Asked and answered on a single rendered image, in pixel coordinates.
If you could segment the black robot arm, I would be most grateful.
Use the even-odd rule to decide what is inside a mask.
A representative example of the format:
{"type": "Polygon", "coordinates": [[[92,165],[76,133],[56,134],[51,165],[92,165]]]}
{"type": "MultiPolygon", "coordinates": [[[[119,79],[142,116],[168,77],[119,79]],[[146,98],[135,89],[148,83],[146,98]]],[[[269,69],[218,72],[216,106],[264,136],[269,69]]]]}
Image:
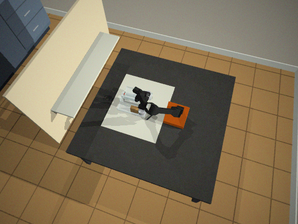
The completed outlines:
{"type": "Polygon", "coordinates": [[[161,108],[155,105],[152,102],[147,102],[145,99],[148,97],[148,93],[146,91],[142,91],[140,88],[135,87],[132,90],[134,93],[136,93],[135,101],[140,101],[141,107],[144,108],[146,113],[149,115],[157,115],[157,114],[171,114],[174,117],[180,118],[181,114],[183,113],[184,107],[177,106],[177,107],[171,107],[171,108],[161,108]],[[149,110],[147,110],[146,106],[150,103],[151,106],[149,110]]]}

